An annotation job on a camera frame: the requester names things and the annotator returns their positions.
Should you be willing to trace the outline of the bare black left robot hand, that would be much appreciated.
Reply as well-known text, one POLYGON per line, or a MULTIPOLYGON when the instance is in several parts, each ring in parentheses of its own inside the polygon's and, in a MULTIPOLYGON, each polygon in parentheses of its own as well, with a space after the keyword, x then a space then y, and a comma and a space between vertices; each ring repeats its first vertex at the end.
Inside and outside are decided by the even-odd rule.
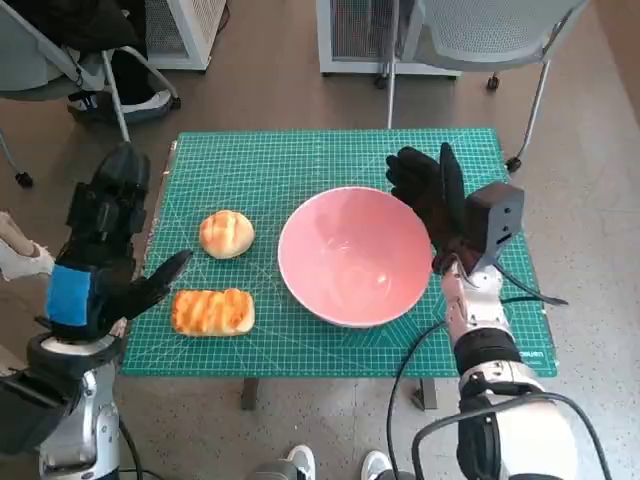
POLYGON ((150 160, 129 142, 116 146, 88 183, 76 185, 66 225, 69 239, 57 255, 45 316, 53 335, 89 342, 114 324, 133 320, 170 292, 193 256, 172 255, 148 278, 135 277, 133 237, 143 229, 150 160))

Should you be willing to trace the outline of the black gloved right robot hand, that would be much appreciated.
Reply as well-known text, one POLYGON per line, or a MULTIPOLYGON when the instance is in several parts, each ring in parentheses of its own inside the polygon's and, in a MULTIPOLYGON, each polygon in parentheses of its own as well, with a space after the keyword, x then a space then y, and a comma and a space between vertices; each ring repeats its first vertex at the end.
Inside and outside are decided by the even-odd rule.
POLYGON ((435 249, 433 270, 445 273, 454 262, 471 275, 482 267, 466 220, 464 177, 452 146, 441 144, 439 159, 405 146, 386 158, 391 194, 424 224, 435 249))

